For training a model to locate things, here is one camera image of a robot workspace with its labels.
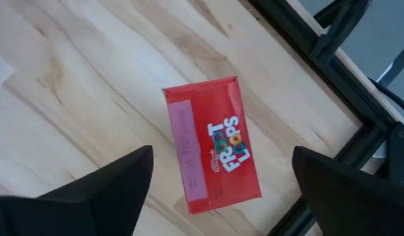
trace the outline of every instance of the metal bracket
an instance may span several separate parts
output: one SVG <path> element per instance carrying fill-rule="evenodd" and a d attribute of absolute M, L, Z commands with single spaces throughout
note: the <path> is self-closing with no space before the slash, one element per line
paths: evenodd
<path fill-rule="evenodd" d="M 404 124 L 396 123 L 387 140 L 387 161 L 376 176 L 404 187 Z"/>
<path fill-rule="evenodd" d="M 359 20 L 368 9 L 371 0 L 336 0 L 325 7 L 314 18 L 326 28 L 331 26 L 326 34 L 320 35 L 310 58 L 327 65 L 338 47 L 352 32 Z"/>

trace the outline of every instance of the floor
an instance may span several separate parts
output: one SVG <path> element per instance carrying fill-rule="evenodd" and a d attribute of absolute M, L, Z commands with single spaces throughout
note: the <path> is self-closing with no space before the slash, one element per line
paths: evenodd
<path fill-rule="evenodd" d="M 332 0 L 300 2 L 314 15 Z M 372 1 L 342 48 L 365 75 L 373 79 L 380 77 L 404 48 L 404 1 L 396 1 L 395 4 L 391 1 Z M 404 69 L 389 89 L 404 99 Z"/>

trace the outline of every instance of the pink label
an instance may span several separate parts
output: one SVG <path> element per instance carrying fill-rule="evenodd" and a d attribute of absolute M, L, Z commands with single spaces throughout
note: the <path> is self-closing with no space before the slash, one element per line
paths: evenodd
<path fill-rule="evenodd" d="M 169 115 L 188 201 L 208 197 L 190 100 L 169 104 Z"/>

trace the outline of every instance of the red box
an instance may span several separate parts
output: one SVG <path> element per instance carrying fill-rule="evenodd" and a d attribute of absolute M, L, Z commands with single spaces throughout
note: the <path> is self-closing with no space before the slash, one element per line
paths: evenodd
<path fill-rule="evenodd" d="M 189 213 L 261 197 L 237 77 L 163 92 Z"/>

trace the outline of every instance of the light wood surface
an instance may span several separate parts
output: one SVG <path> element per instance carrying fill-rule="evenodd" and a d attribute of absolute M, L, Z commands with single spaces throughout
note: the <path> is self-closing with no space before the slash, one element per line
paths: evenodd
<path fill-rule="evenodd" d="M 135 235 L 265 235 L 300 193 L 294 146 L 361 123 L 235 0 L 0 0 L 0 195 L 35 197 L 153 145 Z M 162 88 L 237 75 L 261 199 L 191 216 Z"/>

